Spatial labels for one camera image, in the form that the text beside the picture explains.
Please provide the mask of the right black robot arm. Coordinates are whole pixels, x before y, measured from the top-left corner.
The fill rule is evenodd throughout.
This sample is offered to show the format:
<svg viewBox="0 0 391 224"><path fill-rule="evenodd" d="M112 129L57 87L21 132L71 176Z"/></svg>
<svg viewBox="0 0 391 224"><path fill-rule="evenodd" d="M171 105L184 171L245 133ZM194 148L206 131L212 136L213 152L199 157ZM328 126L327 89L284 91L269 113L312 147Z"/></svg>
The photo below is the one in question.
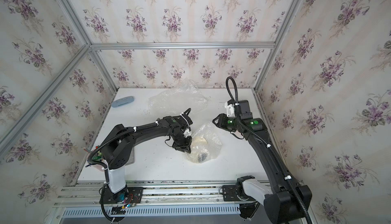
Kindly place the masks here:
<svg viewBox="0 0 391 224"><path fill-rule="evenodd" d="M242 135L259 158L267 175L268 184L261 183L254 176L239 177L235 184L235 193L239 200L254 202L249 207L256 210L260 205L273 224L287 224L290 221L305 219L313 221L309 214L312 192L307 185L300 184L291 174L275 146L271 142L269 131L260 118L254 118L247 100L239 100L237 84L231 82L234 92L229 92L230 100L225 104L227 112L213 119L213 124L231 135Z"/></svg>

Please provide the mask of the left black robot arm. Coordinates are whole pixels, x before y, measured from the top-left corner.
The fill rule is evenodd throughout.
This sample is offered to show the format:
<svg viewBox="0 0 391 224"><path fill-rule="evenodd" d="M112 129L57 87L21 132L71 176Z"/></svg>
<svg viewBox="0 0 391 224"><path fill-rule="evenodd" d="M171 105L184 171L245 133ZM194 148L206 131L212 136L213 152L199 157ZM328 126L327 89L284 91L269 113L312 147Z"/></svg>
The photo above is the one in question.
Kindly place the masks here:
<svg viewBox="0 0 391 224"><path fill-rule="evenodd" d="M158 138L168 137L173 140L171 148L191 153L191 128L192 120L189 117L191 109L187 109L179 116L166 116L156 119L155 122L125 127L123 124L116 125L105 140L95 148L87 157L90 165L101 166L105 174L99 204L107 220L111 223L119 223L121 217L110 216L104 207L104 198L110 197L110 201L116 204L124 204L126 209L132 205L136 194L130 194L125 180L125 165L130 159L135 146Z"/></svg>

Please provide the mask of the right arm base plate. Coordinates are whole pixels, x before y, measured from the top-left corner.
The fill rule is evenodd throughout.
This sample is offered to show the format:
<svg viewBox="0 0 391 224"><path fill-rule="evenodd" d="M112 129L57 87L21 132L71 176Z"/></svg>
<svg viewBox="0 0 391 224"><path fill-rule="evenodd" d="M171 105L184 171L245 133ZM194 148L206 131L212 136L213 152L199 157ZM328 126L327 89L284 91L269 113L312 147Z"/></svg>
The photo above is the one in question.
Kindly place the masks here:
<svg viewBox="0 0 391 224"><path fill-rule="evenodd" d="M219 193L223 196L224 202L255 202L252 197L240 197L235 185L223 185Z"/></svg>

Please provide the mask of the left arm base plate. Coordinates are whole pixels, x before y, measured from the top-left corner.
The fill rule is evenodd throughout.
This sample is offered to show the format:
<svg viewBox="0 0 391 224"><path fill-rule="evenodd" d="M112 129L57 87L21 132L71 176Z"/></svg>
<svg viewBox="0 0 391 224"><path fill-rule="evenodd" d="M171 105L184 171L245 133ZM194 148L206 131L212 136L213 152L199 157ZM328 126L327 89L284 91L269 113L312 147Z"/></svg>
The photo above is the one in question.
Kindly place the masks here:
<svg viewBox="0 0 391 224"><path fill-rule="evenodd" d="M112 193L108 186L101 191L100 204L123 204L135 206L142 200L144 188L126 187L118 193Z"/></svg>

